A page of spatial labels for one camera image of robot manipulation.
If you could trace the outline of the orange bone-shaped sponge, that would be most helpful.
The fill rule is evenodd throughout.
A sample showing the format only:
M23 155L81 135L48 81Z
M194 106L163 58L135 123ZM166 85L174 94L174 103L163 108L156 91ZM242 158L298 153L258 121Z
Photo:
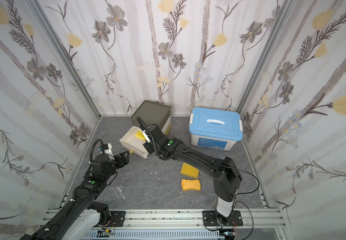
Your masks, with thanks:
M181 180L181 187L183 191L200 191L201 190L201 183L199 180L187 180L182 179Z

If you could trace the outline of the olive three-drawer cabinet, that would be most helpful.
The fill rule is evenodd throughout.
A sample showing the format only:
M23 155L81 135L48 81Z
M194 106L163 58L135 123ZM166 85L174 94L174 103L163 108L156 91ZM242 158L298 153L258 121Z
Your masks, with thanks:
M131 116L132 125L140 127L136 117L140 117L145 124L156 124L167 135L171 129L171 107L157 102L145 100Z

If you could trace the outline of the white drawer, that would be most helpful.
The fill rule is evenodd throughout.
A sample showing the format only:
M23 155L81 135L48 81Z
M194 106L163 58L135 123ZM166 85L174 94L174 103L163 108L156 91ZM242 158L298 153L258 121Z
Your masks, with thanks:
M131 127L131 129L120 139L121 145L128 149L129 151L132 150L135 154L138 156L146 159L149 155L149 152L144 147L144 143L147 143L146 141L140 141L135 138L135 133L137 130L140 130L138 127Z

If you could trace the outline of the bright yellow thin sponge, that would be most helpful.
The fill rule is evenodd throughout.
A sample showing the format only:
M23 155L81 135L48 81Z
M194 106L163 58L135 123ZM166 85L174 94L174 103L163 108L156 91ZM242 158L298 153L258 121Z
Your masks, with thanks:
M141 130L137 130L135 133L135 138L140 140L140 141L146 141L146 137L144 136L143 132Z

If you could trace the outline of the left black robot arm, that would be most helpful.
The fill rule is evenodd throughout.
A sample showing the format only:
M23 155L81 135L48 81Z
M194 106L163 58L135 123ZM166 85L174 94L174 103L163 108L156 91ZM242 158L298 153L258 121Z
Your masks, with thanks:
M21 239L79 240L95 226L111 227L116 215L107 204L97 202L97 198L110 185L109 179L116 177L118 169L129 161L129 151L112 155L109 144L96 140L90 151L89 168L70 200L43 227L31 235L24 234Z

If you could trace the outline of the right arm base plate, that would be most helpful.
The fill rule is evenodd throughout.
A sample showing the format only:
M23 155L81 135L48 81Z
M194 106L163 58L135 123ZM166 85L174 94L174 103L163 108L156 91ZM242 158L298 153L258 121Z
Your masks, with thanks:
M205 227L242 227L243 220L240 211L233 210L228 217L224 217L216 210L202 211Z

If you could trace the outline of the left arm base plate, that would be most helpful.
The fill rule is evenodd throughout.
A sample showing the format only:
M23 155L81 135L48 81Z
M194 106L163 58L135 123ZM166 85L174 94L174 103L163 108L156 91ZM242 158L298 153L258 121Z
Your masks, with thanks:
M106 227L123 227L125 221L125 211L109 211L104 212L101 216L100 225L103 228Z

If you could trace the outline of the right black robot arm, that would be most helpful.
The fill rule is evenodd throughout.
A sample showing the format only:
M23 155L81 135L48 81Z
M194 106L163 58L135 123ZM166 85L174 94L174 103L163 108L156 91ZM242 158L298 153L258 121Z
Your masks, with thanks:
M148 153L155 153L162 161L174 160L186 163L213 178L213 189L218 197L216 216L225 220L230 217L235 198L240 194L238 189L242 183L241 173L258 178L250 172L238 169L233 159L208 156L186 145L177 138L169 139L157 125L148 126L141 117L136 117L142 134L146 138L144 147Z

